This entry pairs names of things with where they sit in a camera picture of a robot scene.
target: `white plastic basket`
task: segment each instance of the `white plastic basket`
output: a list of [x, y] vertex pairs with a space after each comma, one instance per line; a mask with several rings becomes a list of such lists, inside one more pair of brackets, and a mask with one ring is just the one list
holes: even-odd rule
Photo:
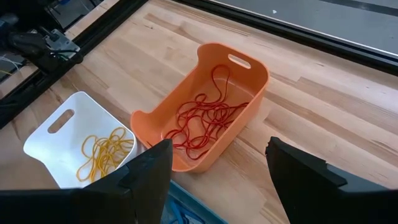
[[[49, 127], [66, 110], [73, 110], [74, 115], [56, 133], [49, 133]], [[24, 152], [43, 162], [60, 188], [85, 187], [90, 181], [80, 182], [76, 178], [76, 171], [87, 161], [81, 153], [83, 141], [92, 134], [99, 138], [108, 137], [118, 127], [126, 129], [125, 139], [133, 139], [134, 144], [117, 169], [137, 156], [137, 139], [125, 125], [80, 91], [70, 96], [29, 136]], [[91, 166], [85, 166], [81, 176], [85, 177], [90, 169]]]

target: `black frame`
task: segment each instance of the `black frame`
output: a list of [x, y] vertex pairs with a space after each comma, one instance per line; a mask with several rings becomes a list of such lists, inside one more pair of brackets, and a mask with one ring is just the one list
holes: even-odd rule
[[[94, 49], [113, 30], [119, 27], [128, 17], [144, 5], [148, 0], [119, 0], [99, 19], [74, 38], [80, 46], [80, 54], [84, 56]], [[294, 42], [313, 47], [362, 65], [375, 68], [391, 75], [398, 76], [398, 57], [389, 53], [369, 49], [325, 34], [286, 24], [268, 17], [258, 16], [224, 4], [209, 0], [173, 0], [201, 9], [217, 16], [240, 22], [247, 26], [278, 35]], [[60, 66], [56, 72], [44, 74], [34, 72], [29, 78], [13, 89], [0, 100], [0, 129], [12, 121], [23, 109], [29, 106], [45, 90], [50, 88], [59, 78], [67, 73], [75, 60]]]

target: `basket handle hole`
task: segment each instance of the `basket handle hole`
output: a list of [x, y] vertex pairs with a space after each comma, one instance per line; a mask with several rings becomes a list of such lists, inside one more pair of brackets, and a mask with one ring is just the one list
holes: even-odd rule
[[250, 69], [251, 68], [251, 65], [250, 65], [249, 62], [247, 62], [247, 61], [245, 61], [245, 60], [243, 60], [243, 59], [241, 59], [241, 58], [239, 58], [239, 57], [237, 57], [235, 55], [228, 54], [228, 59], [230, 59], [232, 62], [234, 62], [234, 63], [236, 63], [236, 64], [238, 64], [238, 65], [240, 65], [240, 66], [242, 66], [242, 67], [244, 67], [246, 69]]
[[70, 118], [72, 118], [74, 114], [75, 112], [73, 110], [71, 109], [66, 110], [54, 123], [50, 125], [47, 131], [50, 134], [58, 132], [70, 120]]

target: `wooden table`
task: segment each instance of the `wooden table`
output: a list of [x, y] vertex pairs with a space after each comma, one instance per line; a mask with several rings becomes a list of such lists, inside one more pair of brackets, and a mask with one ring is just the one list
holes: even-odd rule
[[[68, 35], [77, 35], [115, 1], [105, 0]], [[269, 138], [278, 136], [334, 166], [398, 187], [397, 77], [175, 2], [151, 0], [0, 131], [0, 188], [57, 187], [22, 147], [72, 93], [87, 92], [129, 126], [131, 112], [152, 110], [195, 66], [198, 46], [214, 41], [263, 61], [271, 82], [258, 115], [211, 169], [174, 174], [180, 185], [230, 223], [288, 223], [264, 156]], [[13, 75], [1, 94], [25, 76]]]

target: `rubber band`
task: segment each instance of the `rubber band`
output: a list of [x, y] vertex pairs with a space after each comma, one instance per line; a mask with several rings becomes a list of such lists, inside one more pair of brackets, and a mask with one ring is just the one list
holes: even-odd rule
[[[228, 76], [225, 81], [224, 94], [215, 81], [215, 70], [224, 67], [228, 70]], [[187, 156], [192, 160], [198, 160], [204, 156], [208, 150], [202, 151], [199, 155], [192, 156], [193, 151], [200, 151], [211, 142], [215, 142], [228, 129], [229, 125], [234, 121], [233, 115], [238, 110], [244, 109], [249, 102], [241, 103], [237, 106], [230, 106], [225, 103], [228, 92], [228, 80], [231, 76], [231, 70], [226, 65], [217, 65], [211, 70], [211, 80], [219, 93], [217, 100], [207, 101], [206, 93], [199, 93], [194, 100], [183, 103], [177, 110], [176, 125], [177, 128], [170, 130], [164, 135], [164, 138], [174, 140], [173, 147], [177, 150], [185, 150]], [[200, 121], [200, 125], [204, 132], [202, 135], [192, 137], [188, 124], [193, 119]], [[180, 137], [182, 142], [175, 143], [175, 138]]]
[[[108, 138], [99, 138], [96, 135], [87, 136], [81, 145], [81, 153], [88, 159], [76, 172], [76, 177], [80, 182], [90, 180], [96, 181], [96, 176], [99, 173], [100, 178], [106, 176], [111, 171], [115, 170], [123, 159], [129, 154], [134, 145], [133, 139], [123, 139], [126, 136], [126, 129], [118, 127], [112, 131]], [[94, 139], [94, 144], [91, 148], [91, 155], [85, 152], [85, 146], [89, 139]], [[80, 171], [91, 163], [90, 173], [86, 177], [80, 177]]]

